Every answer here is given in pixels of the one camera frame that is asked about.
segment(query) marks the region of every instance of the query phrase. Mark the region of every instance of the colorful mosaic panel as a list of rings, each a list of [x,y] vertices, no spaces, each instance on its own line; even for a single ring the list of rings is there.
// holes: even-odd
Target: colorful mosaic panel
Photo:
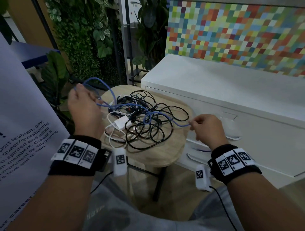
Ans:
[[[170,1],[166,53],[305,76],[305,9]]]

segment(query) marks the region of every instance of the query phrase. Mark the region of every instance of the white power adapter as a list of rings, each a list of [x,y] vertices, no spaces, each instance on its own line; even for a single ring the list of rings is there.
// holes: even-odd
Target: white power adapter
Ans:
[[[113,176],[122,176],[127,173],[126,150],[122,147],[112,151]]]
[[[121,118],[118,118],[114,122],[115,122],[115,124],[116,124],[116,126],[119,130],[124,130],[125,129],[126,122],[127,122],[127,124],[126,124],[127,128],[129,128],[131,126],[131,121],[129,120],[129,118],[126,115],[121,117]]]
[[[199,190],[209,191],[212,189],[209,187],[211,185],[211,173],[210,168],[206,165],[197,165],[196,167],[196,188]]]

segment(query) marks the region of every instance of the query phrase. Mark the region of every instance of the person's left arm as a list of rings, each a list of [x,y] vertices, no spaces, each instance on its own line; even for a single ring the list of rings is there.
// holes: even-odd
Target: person's left arm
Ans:
[[[81,84],[68,98],[75,135],[100,139],[104,132],[95,97]],[[81,230],[93,176],[48,176],[20,215],[8,226],[16,230]]]

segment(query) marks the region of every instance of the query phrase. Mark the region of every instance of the black cable on device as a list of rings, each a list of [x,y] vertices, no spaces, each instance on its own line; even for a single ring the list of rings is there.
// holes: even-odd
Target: black cable on device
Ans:
[[[217,195],[218,195],[218,197],[219,197],[219,199],[220,199],[220,202],[221,202],[221,204],[222,204],[222,207],[224,208],[224,211],[225,211],[227,217],[229,218],[229,221],[231,222],[231,224],[232,224],[233,228],[235,229],[235,231],[237,231],[235,225],[233,224],[233,222],[232,222],[232,220],[231,220],[231,218],[230,218],[230,216],[229,216],[229,214],[228,214],[228,212],[227,212],[227,210],[226,210],[226,207],[224,206],[224,203],[222,202],[222,199],[221,199],[221,197],[220,197],[218,191],[217,191],[214,187],[212,187],[212,186],[209,186],[209,187],[210,187],[211,189],[214,189],[215,192],[217,193]]]
[[[153,103],[147,102],[147,99],[152,99]],[[143,119],[140,119],[139,117],[141,116],[145,116],[147,115],[147,111],[141,107],[138,106],[120,106],[120,104],[128,104],[128,103],[135,103],[135,104],[139,104],[141,106],[143,106],[144,108],[146,108],[150,113],[151,112],[161,112],[164,115],[160,115],[160,114],[153,114],[151,116],[151,122],[150,118],[147,117],[147,119],[145,121],[143,121]],[[125,129],[126,129],[126,135],[125,135],[125,140],[126,141],[118,141],[118,140],[114,140],[115,142],[118,143],[127,143],[130,147],[136,149],[136,150],[146,150],[149,149],[159,143],[162,143],[164,141],[166,141],[167,139],[169,139],[174,131],[174,125],[172,120],[176,120],[176,121],[187,121],[189,119],[189,114],[187,113],[186,110],[184,110],[181,107],[177,107],[177,106],[168,106],[164,103],[158,103],[156,102],[155,98],[152,96],[152,94],[150,94],[148,91],[145,90],[138,90],[138,91],[134,91],[132,92],[129,96],[119,96],[117,97],[117,105],[118,107],[116,108],[115,111],[121,111],[121,110],[125,110],[127,111],[127,109],[129,111],[133,111],[132,113],[130,113],[129,120],[125,123]],[[173,115],[173,112],[171,109],[173,108],[177,108],[182,110],[186,115],[187,118],[186,119],[178,119]],[[130,126],[129,128],[127,128],[127,123],[131,121],[133,123],[135,123],[134,125]],[[169,135],[165,135],[164,131],[162,130],[161,126],[164,123],[169,123],[171,126],[171,131]],[[161,133],[161,138],[159,140],[156,140],[156,136],[157,134]],[[138,140],[138,138],[141,138],[142,140],[152,140],[154,143],[152,145],[149,145],[147,147],[135,147],[132,143],[135,142],[136,140]]]
[[[104,176],[104,178],[101,180],[101,182],[96,186],[96,188],[94,189],[94,190],[92,190],[92,192],[91,193],[93,193],[100,185],[101,185],[101,183],[106,179],[106,177],[107,176],[109,176],[109,175],[111,175],[113,172],[109,172],[106,176]]]

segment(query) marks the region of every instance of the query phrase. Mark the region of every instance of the person's left hand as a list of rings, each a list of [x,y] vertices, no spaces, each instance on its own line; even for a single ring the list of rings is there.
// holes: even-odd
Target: person's left hand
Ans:
[[[96,99],[82,84],[77,84],[76,90],[69,92],[68,108],[75,124],[75,135],[101,138],[105,126],[101,109],[96,103],[102,104],[103,101]]]

